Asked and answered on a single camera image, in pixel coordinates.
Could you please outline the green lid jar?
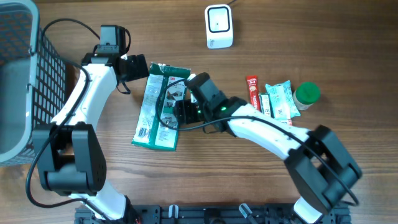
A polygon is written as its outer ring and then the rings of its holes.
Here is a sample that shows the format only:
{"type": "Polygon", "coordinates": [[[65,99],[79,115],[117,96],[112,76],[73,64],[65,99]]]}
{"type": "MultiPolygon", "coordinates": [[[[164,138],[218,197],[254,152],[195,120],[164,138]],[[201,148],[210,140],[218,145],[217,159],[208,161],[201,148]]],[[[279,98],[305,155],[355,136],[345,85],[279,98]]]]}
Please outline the green lid jar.
{"type": "Polygon", "coordinates": [[[293,93],[293,100],[298,110],[307,110],[321,96],[319,87],[312,82],[302,83],[293,93]]]}

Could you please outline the orange Kleenex tissue pack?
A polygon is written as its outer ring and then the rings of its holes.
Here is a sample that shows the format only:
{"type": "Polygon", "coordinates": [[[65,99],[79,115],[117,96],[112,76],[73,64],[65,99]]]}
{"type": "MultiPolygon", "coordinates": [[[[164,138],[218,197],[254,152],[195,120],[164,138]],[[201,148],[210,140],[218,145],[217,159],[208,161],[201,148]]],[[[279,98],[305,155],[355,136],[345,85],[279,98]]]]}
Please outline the orange Kleenex tissue pack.
{"type": "Polygon", "coordinates": [[[292,120],[291,119],[280,119],[279,120],[281,123],[287,124],[289,126],[293,126],[292,120]]]}

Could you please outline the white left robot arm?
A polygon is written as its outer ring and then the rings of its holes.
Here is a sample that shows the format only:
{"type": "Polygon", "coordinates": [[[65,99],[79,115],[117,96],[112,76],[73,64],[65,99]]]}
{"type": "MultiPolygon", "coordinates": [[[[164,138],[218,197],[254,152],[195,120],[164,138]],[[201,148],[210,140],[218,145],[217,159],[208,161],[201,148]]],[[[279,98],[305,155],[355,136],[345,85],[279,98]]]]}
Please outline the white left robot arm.
{"type": "Polygon", "coordinates": [[[128,197],[106,179],[106,159],[96,127],[107,99],[119,85],[149,76],[145,56],[88,53],[78,67],[80,77],[66,104],[48,124],[32,132],[35,157],[25,183],[27,198],[41,208],[80,202],[100,223],[139,223],[141,217],[128,197]],[[66,200],[36,201],[30,187],[34,170],[44,190],[66,200]]]}

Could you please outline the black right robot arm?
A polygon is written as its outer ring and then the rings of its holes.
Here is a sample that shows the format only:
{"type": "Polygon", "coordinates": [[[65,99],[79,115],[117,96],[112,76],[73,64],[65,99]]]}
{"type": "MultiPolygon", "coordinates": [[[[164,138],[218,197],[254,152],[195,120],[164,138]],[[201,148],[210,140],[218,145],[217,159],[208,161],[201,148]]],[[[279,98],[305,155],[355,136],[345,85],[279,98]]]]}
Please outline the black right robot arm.
{"type": "Polygon", "coordinates": [[[331,213],[362,171],[351,154],[326,126],[313,131],[290,126],[262,114],[238,97],[223,100],[178,100],[172,104],[180,124],[201,122],[219,132],[252,141],[283,160],[300,198],[292,221],[318,223],[331,213]]]}

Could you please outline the mint green wipes pack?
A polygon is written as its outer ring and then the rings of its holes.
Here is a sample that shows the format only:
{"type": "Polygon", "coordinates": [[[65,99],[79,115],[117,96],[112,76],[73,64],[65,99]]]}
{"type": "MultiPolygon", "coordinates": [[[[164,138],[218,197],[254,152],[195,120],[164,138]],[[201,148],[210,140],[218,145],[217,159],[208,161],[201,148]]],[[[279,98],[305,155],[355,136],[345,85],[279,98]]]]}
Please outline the mint green wipes pack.
{"type": "Polygon", "coordinates": [[[276,85],[265,84],[265,88],[269,95],[275,119],[291,119],[300,116],[300,112],[293,101],[289,80],[276,85]]]}

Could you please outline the green Axe Brand box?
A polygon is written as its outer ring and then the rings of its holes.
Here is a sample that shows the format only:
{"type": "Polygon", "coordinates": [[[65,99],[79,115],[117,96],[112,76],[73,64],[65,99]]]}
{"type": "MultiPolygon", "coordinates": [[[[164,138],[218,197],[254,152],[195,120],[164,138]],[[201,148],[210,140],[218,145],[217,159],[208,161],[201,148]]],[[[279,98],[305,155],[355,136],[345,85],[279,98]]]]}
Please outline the green Axe Brand box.
{"type": "Polygon", "coordinates": [[[260,93],[259,101],[261,104],[262,113],[268,117],[272,117],[272,109],[271,109],[269,94],[268,93],[260,93]]]}

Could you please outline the red Nescafe sachet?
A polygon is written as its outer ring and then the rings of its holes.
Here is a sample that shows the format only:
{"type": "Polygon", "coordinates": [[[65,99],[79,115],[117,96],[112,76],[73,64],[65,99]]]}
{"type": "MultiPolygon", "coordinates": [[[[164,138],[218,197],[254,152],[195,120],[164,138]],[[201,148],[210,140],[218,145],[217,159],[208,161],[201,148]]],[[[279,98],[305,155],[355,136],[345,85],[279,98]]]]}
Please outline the red Nescafe sachet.
{"type": "Polygon", "coordinates": [[[251,104],[256,110],[261,111],[257,75],[248,75],[246,77],[246,81],[248,84],[251,104]]]}

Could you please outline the green 3M gloves pack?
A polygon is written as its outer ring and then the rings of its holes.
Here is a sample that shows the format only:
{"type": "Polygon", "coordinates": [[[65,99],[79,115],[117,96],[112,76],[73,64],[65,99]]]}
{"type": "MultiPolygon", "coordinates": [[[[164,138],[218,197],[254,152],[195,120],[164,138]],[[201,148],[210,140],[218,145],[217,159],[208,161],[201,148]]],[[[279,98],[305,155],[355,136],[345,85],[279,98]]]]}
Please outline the green 3M gloves pack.
{"type": "Polygon", "coordinates": [[[174,103],[186,94],[184,79],[189,68],[152,63],[146,82],[136,132],[132,144],[149,149],[174,151],[178,139],[178,121],[174,103]]]}

